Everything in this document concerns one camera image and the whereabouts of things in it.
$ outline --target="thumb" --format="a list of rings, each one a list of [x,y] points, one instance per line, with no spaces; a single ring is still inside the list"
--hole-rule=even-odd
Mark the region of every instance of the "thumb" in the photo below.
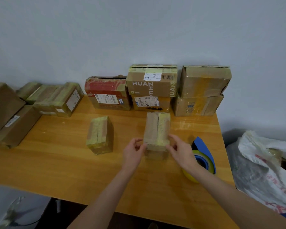
[[[171,153],[171,155],[173,156],[174,159],[176,159],[177,156],[177,151],[170,145],[166,145],[165,146],[166,149]]]
[[[147,144],[142,144],[138,150],[139,153],[144,153],[144,151],[146,150],[147,148]]]

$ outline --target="wooden tabletop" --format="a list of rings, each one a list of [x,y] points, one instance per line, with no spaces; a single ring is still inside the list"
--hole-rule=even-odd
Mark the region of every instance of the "wooden tabletop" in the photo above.
[[[86,146],[89,122],[105,115],[115,129],[114,152],[94,155]],[[130,139],[143,137],[146,115],[96,110],[85,96],[71,118],[42,116],[18,147],[0,149],[0,184],[89,204],[118,173]],[[189,143],[202,138],[214,157],[217,177],[234,184],[216,115],[171,113],[170,132]],[[172,157],[143,157],[116,211],[189,228],[237,227],[200,184],[183,175]]]

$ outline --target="yellow tape roll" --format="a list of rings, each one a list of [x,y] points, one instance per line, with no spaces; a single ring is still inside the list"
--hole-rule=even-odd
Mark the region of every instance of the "yellow tape roll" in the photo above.
[[[198,151],[198,150],[193,150],[193,154],[196,157],[196,160],[198,162],[199,165],[201,165],[202,167],[206,168],[210,173],[214,173],[214,166],[212,161],[210,160],[209,157],[207,157],[205,154],[203,154],[202,152]],[[182,169],[182,172],[184,173],[184,175],[191,180],[192,182],[197,182],[195,178],[193,178],[189,173],[187,173],[184,169]]]

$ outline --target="cable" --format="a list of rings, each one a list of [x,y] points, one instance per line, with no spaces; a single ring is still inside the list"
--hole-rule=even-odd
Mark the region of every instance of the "cable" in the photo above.
[[[11,222],[11,224],[9,226],[11,227],[25,227],[25,226],[29,226],[29,225],[32,225],[34,223],[37,223],[39,220],[33,222],[33,223],[30,223],[30,224],[19,224],[19,223],[16,223],[16,222]]]

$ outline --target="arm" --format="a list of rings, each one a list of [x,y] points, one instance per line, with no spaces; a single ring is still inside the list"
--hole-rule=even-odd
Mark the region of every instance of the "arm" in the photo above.
[[[94,203],[88,205],[83,212],[70,224],[68,229],[106,229],[118,205],[120,198],[140,164],[146,144],[140,145],[141,138],[133,138],[123,152],[121,171],[103,190]]]
[[[206,188],[240,228],[286,228],[286,218],[208,172],[198,164],[189,144],[175,135],[170,137],[177,144],[176,149],[167,146],[172,157]]]

